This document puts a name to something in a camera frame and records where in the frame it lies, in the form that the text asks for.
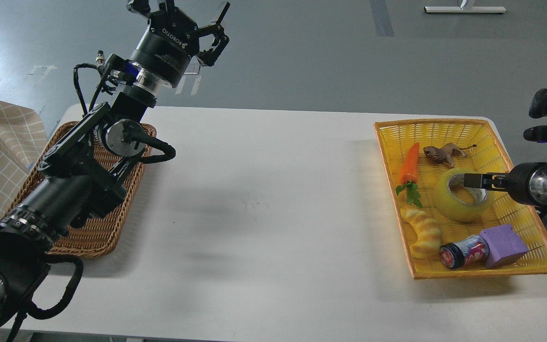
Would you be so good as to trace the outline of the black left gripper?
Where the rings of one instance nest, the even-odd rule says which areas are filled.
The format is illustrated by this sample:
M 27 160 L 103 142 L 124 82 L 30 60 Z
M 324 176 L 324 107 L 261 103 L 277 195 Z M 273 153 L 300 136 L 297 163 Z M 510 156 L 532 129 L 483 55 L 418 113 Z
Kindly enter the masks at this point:
M 202 67 L 212 67 L 229 43 L 223 20 L 230 9 L 226 1 L 221 13 L 211 24 L 204 27 L 200 37 L 212 36 L 209 49 L 198 52 L 199 42 L 188 41 L 187 33 L 197 29 L 197 24 L 181 10 L 167 13 L 159 10 L 151 13 L 149 0 L 128 0 L 126 9 L 130 13 L 148 18 L 148 27 L 129 60 L 147 69 L 169 87 L 177 87 L 193 56 Z

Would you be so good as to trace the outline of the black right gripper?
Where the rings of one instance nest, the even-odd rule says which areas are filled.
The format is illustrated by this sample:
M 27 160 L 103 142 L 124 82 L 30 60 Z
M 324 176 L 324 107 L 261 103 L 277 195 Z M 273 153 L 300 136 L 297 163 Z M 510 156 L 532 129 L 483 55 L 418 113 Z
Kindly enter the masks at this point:
M 465 188 L 484 189 L 487 191 L 507 192 L 511 199 L 520 204 L 531 206 L 546 206 L 536 199 L 530 190 L 530 181 L 537 171 L 545 168 L 544 162 L 526 162 L 514 167 L 510 173 L 465 173 L 463 186 Z M 506 177 L 506 187 L 494 184 L 495 179 Z

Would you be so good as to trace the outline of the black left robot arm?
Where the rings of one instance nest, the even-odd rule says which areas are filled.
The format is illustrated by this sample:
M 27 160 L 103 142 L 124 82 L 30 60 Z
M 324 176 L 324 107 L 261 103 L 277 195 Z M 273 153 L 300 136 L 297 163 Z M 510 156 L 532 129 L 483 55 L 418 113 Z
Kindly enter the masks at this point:
M 97 53 L 95 64 L 79 64 L 100 74 L 82 119 L 52 145 L 37 164 L 44 180 L 0 219 L 0 327 L 14 320 L 12 342 L 31 316 L 48 320 L 69 305 L 84 264 L 78 256 L 50 255 L 69 228 L 102 219 L 122 205 L 124 182 L 139 165 L 167 162 L 176 150 L 147 134 L 141 125 L 146 109 L 156 104 L 162 86 L 175 88 L 191 59 L 201 67 L 215 64 L 229 37 L 219 17 L 200 27 L 172 0 L 160 0 L 152 11 L 147 0 L 129 0 L 128 11 L 147 19 L 138 46 L 128 60 Z

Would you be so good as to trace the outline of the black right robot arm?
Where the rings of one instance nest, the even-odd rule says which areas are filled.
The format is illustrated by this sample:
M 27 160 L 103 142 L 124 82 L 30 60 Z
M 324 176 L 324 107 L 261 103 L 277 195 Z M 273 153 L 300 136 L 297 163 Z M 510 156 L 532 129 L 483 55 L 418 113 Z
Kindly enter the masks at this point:
M 547 143 L 547 125 L 528 128 L 523 138 Z M 547 161 L 519 164 L 506 173 L 465 173 L 463 186 L 505 192 L 515 202 L 533 206 L 541 216 L 547 214 Z

